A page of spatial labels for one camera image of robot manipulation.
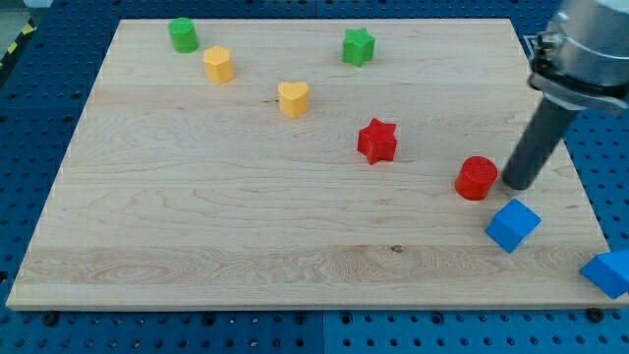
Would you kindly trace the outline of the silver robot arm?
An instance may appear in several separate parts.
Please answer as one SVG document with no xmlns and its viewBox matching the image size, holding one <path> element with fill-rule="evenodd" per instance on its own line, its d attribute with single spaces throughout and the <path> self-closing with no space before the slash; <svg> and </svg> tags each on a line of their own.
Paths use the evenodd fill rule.
<svg viewBox="0 0 629 354">
<path fill-rule="evenodd" d="M 529 85 L 569 110 L 628 110 L 628 0 L 563 1 L 534 40 Z"/>
</svg>

